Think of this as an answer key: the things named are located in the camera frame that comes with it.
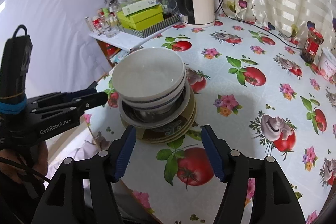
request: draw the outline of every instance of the red lid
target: red lid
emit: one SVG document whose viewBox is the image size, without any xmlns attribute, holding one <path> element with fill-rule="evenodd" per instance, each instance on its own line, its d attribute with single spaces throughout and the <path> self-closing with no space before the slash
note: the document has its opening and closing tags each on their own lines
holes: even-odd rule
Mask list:
<svg viewBox="0 0 336 224">
<path fill-rule="evenodd" d="M 310 27 L 309 30 L 310 30 L 313 34 L 315 34 L 318 38 L 323 38 L 322 34 L 321 34 L 319 31 L 315 30 L 313 27 Z"/>
</svg>

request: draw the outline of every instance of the sauce jar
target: sauce jar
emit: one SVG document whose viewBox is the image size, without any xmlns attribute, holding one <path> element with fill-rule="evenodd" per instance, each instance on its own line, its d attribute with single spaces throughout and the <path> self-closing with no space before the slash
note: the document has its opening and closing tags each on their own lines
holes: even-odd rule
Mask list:
<svg viewBox="0 0 336 224">
<path fill-rule="evenodd" d="M 319 49 L 319 45 L 322 43 L 322 34 L 313 27 L 310 27 L 306 44 L 301 52 L 302 59 L 309 64 L 313 63 L 317 50 Z"/>
</svg>

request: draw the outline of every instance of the yogurt cup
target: yogurt cup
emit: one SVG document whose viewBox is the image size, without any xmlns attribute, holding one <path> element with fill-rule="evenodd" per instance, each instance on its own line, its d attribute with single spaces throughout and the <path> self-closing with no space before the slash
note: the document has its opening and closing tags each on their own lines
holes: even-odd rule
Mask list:
<svg viewBox="0 0 336 224">
<path fill-rule="evenodd" d="M 321 58 L 318 63 L 318 68 L 321 76 L 323 76 L 323 78 L 327 81 L 330 81 L 336 73 L 336 58 L 329 48 L 321 49 Z"/>
</svg>

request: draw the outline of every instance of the white sheet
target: white sheet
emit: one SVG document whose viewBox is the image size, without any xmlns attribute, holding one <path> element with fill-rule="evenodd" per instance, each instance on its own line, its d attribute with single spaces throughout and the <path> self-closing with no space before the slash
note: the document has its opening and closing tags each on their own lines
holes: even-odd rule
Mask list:
<svg viewBox="0 0 336 224">
<path fill-rule="evenodd" d="M 19 24 L 26 25 L 33 43 L 27 97 L 84 89 L 110 70 L 84 20 L 103 0 L 0 0 L 0 5 L 0 56 Z"/>
</svg>

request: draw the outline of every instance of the silver bolt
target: silver bolt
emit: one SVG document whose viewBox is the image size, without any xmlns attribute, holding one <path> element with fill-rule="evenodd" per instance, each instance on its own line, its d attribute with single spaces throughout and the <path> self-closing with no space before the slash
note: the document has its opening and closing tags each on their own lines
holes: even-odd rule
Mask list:
<svg viewBox="0 0 336 224">
<path fill-rule="evenodd" d="M 105 157 L 108 154 L 106 150 L 102 150 L 98 153 L 99 157 Z"/>
<path fill-rule="evenodd" d="M 273 158 L 272 156 L 267 156 L 267 157 L 266 157 L 266 160 L 267 160 L 268 162 L 275 162 L 275 158 Z"/>
<path fill-rule="evenodd" d="M 65 164 L 69 164 L 72 162 L 72 158 L 65 158 L 63 161 Z"/>
<path fill-rule="evenodd" d="M 230 151 L 230 154 L 232 155 L 232 156 L 234 156 L 234 157 L 238 157 L 239 155 L 240 155 L 240 152 L 238 151 L 238 150 L 231 150 Z"/>
</svg>

